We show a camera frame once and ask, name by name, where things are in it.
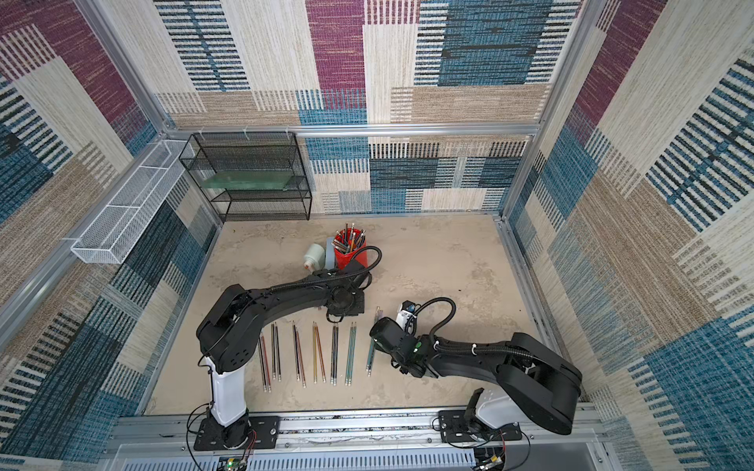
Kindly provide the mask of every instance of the metal vent grille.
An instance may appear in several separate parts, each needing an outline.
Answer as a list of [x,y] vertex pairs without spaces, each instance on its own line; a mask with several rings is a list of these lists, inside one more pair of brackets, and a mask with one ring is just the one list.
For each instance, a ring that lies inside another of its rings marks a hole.
[[85,263],[123,263],[183,174],[178,157],[184,148],[194,153],[185,141],[156,145],[76,240],[73,253]]
[[266,457],[257,455],[249,463],[250,471],[272,469],[469,469],[474,453],[464,450],[369,450],[331,453],[293,453]]
[[[216,471],[218,457],[197,457],[203,471]],[[475,465],[472,450],[448,448],[254,454],[249,471],[370,471],[388,469],[468,470]],[[123,471],[195,471],[191,458],[130,458]]]

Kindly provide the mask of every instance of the red pencil cup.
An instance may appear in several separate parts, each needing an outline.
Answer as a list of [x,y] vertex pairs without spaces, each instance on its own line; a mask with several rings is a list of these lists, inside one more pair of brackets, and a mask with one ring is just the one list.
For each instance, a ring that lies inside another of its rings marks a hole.
[[[336,236],[336,240],[337,241],[345,243],[344,237],[343,237],[343,232],[344,231],[345,231],[345,229],[343,231],[340,231],[338,233],[338,235]],[[354,232],[354,239],[355,240],[358,239],[359,236],[361,235],[361,231],[359,229],[353,229],[353,232]],[[350,240],[350,239],[351,239],[351,229],[349,228],[348,229],[348,234],[347,234],[347,237],[345,238],[345,240]],[[366,237],[364,237],[364,245],[363,246],[366,246]],[[335,266],[336,266],[336,268],[338,268],[339,270],[342,270],[343,268],[345,268],[345,266],[348,265],[348,263],[354,257],[354,253],[356,253],[356,250],[354,250],[353,252],[345,253],[344,254],[344,253],[340,253],[340,251],[338,251],[336,249],[336,251],[335,251]],[[368,250],[364,250],[359,255],[356,255],[356,261],[358,261],[359,263],[361,263],[365,267],[369,264],[369,262],[366,260],[366,254],[367,253],[368,253]]]

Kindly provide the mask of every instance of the white wire mesh basket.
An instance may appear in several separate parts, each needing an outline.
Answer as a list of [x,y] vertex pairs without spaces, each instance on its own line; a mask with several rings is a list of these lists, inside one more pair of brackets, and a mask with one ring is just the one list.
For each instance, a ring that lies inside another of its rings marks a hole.
[[183,174],[181,151],[194,154],[185,141],[156,145],[76,240],[73,253],[84,263],[123,263]]

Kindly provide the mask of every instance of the sand-colored floor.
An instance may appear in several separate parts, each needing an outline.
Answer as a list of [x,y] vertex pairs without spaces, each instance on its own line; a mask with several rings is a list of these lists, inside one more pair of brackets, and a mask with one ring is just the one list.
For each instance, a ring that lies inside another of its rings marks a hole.
[[[312,321],[320,327],[325,366],[329,377],[332,325],[325,310],[307,309],[277,323],[283,380],[272,392],[262,390],[259,361],[246,367],[246,400],[252,411],[291,411],[341,408],[415,407],[465,404],[478,387],[496,387],[467,378],[417,379],[390,366],[389,358],[377,353],[374,369],[366,376],[369,328],[377,306],[395,316],[406,299],[422,303],[437,296],[453,298],[458,312],[438,333],[458,341],[508,340],[515,331],[536,335],[524,309],[513,273],[491,216],[418,216],[355,219],[367,231],[370,245],[380,247],[382,263],[373,271],[374,282],[366,290],[366,313],[346,318],[340,324],[339,379],[336,387],[314,383]],[[191,301],[176,341],[157,383],[147,414],[183,414],[210,398],[205,368],[195,331],[199,322],[226,286],[264,288],[307,275],[302,256],[313,242],[342,228],[344,219],[311,221],[229,222],[222,229],[209,264]],[[426,333],[448,313],[437,304],[421,313],[418,333]],[[353,385],[344,385],[348,330],[355,320],[357,346]],[[296,382],[292,323],[302,334],[307,387]],[[265,328],[270,351],[270,328]]]

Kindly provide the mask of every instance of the black wire mesh shelf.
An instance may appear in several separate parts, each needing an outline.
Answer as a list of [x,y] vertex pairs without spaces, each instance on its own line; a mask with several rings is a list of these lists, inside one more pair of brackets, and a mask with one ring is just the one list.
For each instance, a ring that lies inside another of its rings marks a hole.
[[311,189],[293,133],[197,133],[180,161],[223,221],[311,215]]

